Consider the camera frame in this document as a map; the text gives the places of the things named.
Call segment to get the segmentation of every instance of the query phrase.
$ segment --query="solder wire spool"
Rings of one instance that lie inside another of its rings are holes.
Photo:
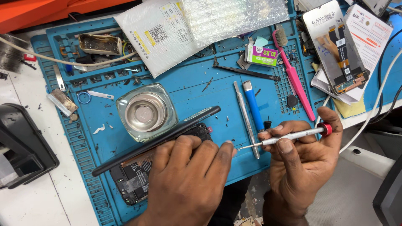
[[[0,34],[0,37],[24,49],[29,46],[28,42],[8,34]],[[22,55],[21,51],[0,42],[0,69],[17,72],[21,64]]]

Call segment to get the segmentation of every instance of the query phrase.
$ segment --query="white desk surface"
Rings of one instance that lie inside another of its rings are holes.
[[[42,29],[19,37],[29,40],[32,36],[44,33],[45,30]],[[60,165],[30,184],[12,190],[1,190],[0,225],[97,226],[97,218],[67,138],[63,135],[64,130],[56,108],[46,98],[46,83],[42,71],[37,62],[32,64],[37,70],[22,64],[18,73],[8,72],[8,79],[0,80],[0,104],[28,106],[26,110],[57,155]],[[401,105],[402,100],[398,100],[395,108]],[[384,105],[382,112],[388,111],[390,106],[391,104]],[[347,128],[365,121],[367,114],[341,121],[344,128]]]

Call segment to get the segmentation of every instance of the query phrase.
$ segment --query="black cable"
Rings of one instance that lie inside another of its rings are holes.
[[[377,75],[378,75],[378,87],[379,87],[379,88],[381,87],[381,82],[382,82],[382,78],[381,78],[381,65],[382,65],[382,59],[384,58],[384,53],[385,53],[385,51],[387,50],[387,47],[388,47],[388,45],[390,44],[390,42],[391,42],[398,34],[400,34],[401,32],[402,32],[402,29],[399,30],[397,33],[395,33],[395,34],[388,40],[387,44],[385,45],[384,51],[382,52],[381,57],[379,58],[378,74],[377,74]],[[379,109],[378,109],[378,112],[377,112],[377,114],[376,114],[374,117],[372,117],[372,118],[370,119],[370,123],[369,123],[369,124],[372,124],[372,123],[374,123],[374,121],[376,121],[376,119],[378,118],[378,116],[379,116],[380,113],[381,113],[382,105],[383,105],[383,97],[382,97],[382,92],[381,92],[381,96],[380,96],[380,100],[379,100]]]
[[[385,117],[387,117],[387,115],[389,115],[389,114],[391,113],[392,109],[393,109],[394,106],[395,106],[396,101],[398,100],[398,96],[399,96],[399,94],[400,94],[401,91],[402,91],[402,86],[399,87],[398,92],[396,92],[396,95],[395,95],[395,97],[394,97],[394,101],[392,102],[391,108],[387,111],[387,113],[385,113],[385,115],[381,116],[381,118],[375,120],[374,122],[372,122],[372,123],[370,123],[370,124],[377,123],[377,122],[383,120]]]

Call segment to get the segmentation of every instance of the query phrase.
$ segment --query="replacement phone screen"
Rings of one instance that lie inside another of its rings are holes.
[[[114,157],[110,158],[106,162],[102,163],[100,166],[96,167],[92,171],[92,176],[97,177],[101,173],[110,170],[115,165],[118,165],[122,162],[125,162],[139,154],[142,154],[151,148],[158,146],[166,141],[172,140],[182,134],[187,129],[190,129],[193,125],[199,123],[201,120],[220,112],[221,108],[219,106],[208,107],[200,112],[195,113],[194,115],[180,121],[177,125],[175,125],[170,130],[164,132],[163,134],[144,142],[143,144],[134,145]]]
[[[336,0],[302,16],[331,90],[340,95],[369,79]]]

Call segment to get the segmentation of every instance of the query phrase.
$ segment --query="qr code label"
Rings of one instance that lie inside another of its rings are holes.
[[[169,38],[169,36],[166,34],[165,29],[163,29],[163,26],[161,24],[152,28],[148,32],[153,39],[151,40],[153,46]]]
[[[345,44],[345,38],[336,41],[336,46],[337,47],[340,47],[343,44]]]
[[[332,19],[332,15],[330,13],[328,13],[327,15],[325,15],[325,21],[328,21]]]
[[[144,192],[147,192],[147,191],[148,191],[148,187],[149,187],[149,183],[146,184],[146,185],[143,185],[143,186],[142,186],[142,190],[143,190]]]

